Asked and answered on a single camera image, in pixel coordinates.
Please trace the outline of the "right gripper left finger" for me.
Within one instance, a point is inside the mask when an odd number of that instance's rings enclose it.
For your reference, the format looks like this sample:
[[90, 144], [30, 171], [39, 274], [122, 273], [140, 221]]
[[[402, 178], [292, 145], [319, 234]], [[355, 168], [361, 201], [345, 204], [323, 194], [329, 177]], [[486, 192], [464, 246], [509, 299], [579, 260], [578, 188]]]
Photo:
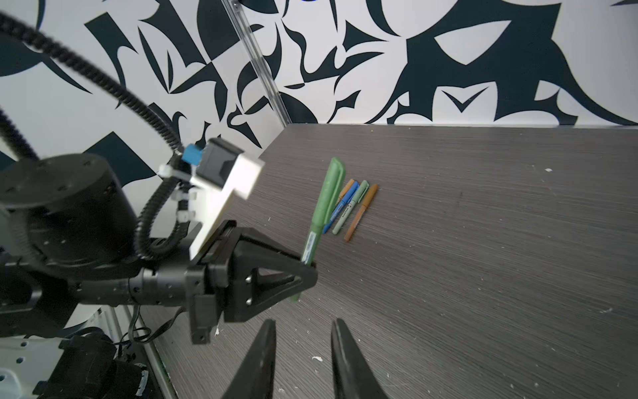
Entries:
[[222, 399], [272, 399], [276, 367], [276, 322], [267, 319]]

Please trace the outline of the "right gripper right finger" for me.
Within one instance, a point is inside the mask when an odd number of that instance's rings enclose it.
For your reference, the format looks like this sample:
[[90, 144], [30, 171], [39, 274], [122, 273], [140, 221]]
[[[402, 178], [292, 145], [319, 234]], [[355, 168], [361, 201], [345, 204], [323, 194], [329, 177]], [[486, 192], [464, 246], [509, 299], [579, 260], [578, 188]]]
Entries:
[[389, 398], [343, 319], [332, 324], [331, 347], [335, 398]]

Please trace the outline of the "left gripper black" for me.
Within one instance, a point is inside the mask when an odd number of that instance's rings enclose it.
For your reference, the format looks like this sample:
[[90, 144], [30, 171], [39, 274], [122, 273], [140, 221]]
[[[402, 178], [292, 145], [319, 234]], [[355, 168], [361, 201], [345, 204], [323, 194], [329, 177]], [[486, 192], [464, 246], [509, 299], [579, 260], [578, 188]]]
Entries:
[[[317, 284], [300, 254], [254, 228], [224, 220], [202, 243], [186, 242], [187, 219], [169, 237], [151, 228], [172, 194], [194, 193], [189, 165], [173, 156], [165, 178], [136, 215], [108, 160], [96, 154], [26, 159], [1, 173], [1, 334], [51, 336], [79, 304], [178, 307], [192, 342], [205, 344], [224, 309], [247, 322]], [[213, 280], [230, 254], [229, 285]]]

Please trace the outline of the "dark green pen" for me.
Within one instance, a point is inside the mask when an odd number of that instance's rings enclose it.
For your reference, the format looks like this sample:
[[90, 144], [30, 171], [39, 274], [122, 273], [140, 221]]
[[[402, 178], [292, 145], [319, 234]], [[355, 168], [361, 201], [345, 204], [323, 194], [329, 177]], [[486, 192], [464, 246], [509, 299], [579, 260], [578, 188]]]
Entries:
[[336, 207], [344, 176], [345, 166], [343, 162], [339, 158], [333, 157], [322, 184], [322, 189], [314, 209], [310, 230], [301, 257], [301, 262], [307, 266], [312, 265], [323, 228], [328, 223], [332, 215], [332, 211], [334, 211], [334, 208]]

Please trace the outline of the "blue pen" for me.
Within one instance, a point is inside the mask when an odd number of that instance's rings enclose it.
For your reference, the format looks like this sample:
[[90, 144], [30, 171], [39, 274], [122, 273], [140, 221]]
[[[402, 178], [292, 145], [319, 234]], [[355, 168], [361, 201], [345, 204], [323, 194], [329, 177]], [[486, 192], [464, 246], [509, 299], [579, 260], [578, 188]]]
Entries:
[[332, 225], [334, 224], [335, 220], [340, 215], [342, 210], [351, 201], [351, 198], [355, 194], [358, 187], [359, 187], [359, 183], [356, 181], [355, 184], [352, 186], [352, 188], [348, 191], [347, 195], [343, 198], [343, 200], [340, 203], [337, 203], [329, 221], [327, 222], [327, 224], [324, 226], [322, 230], [323, 234], [327, 233], [327, 231], [329, 231], [329, 229], [332, 227]]

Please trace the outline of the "tan pen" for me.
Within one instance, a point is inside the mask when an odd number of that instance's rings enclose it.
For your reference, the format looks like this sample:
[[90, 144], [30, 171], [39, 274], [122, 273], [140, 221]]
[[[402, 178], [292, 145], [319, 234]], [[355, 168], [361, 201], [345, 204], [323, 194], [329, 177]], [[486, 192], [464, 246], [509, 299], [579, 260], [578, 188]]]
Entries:
[[354, 179], [350, 179], [349, 181], [347, 181], [347, 183], [343, 186], [338, 198], [337, 198], [337, 203], [340, 203], [343, 198], [347, 195], [348, 191], [352, 188], [352, 186], [355, 184], [355, 180]]

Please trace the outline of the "light green pen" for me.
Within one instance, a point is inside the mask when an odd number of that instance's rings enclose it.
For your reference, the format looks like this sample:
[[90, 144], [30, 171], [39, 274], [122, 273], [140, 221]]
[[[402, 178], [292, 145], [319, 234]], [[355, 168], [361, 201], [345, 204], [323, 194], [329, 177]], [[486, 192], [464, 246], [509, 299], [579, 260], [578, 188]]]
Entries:
[[360, 183], [357, 191], [352, 196], [351, 201], [349, 202], [349, 204], [347, 205], [347, 207], [343, 211], [340, 219], [337, 221], [337, 224], [333, 228], [332, 234], [337, 235], [340, 232], [340, 230], [343, 228], [345, 222], [347, 221], [348, 217], [350, 216], [350, 214], [352, 213], [352, 211], [354, 210], [356, 205], [361, 202], [362, 198], [367, 193], [369, 188], [370, 188], [370, 184], [369, 184], [368, 181], [362, 181], [362, 183]]

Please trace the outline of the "brown pen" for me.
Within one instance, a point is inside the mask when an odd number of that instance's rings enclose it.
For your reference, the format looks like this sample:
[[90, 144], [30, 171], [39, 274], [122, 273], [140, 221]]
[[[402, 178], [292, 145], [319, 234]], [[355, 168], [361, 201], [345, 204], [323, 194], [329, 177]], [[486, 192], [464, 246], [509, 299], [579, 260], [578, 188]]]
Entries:
[[359, 211], [357, 211], [357, 214], [354, 218], [354, 220], [352, 221], [348, 231], [345, 234], [344, 240], [346, 242], [349, 242], [352, 238], [352, 236], [354, 235], [357, 226], [360, 224], [362, 217], [364, 216], [365, 212], [367, 211], [367, 209], [369, 208], [372, 200], [375, 197], [375, 194], [377, 193], [379, 189], [379, 185], [378, 184], [373, 184], [366, 192], [366, 194], [363, 197], [363, 200], [361, 202], [361, 206], [359, 207]]

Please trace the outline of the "dark green pen cap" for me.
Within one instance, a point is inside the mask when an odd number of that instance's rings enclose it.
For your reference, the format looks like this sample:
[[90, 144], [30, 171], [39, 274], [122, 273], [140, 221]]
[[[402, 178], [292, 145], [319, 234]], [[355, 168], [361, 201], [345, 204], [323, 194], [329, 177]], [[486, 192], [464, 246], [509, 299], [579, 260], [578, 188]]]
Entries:
[[322, 189], [317, 200], [316, 208], [312, 216], [312, 231], [319, 234], [329, 221], [332, 211], [334, 211], [337, 198], [342, 189], [342, 182], [345, 176], [345, 166], [343, 162], [333, 157], [329, 164], [327, 174], [322, 184]]

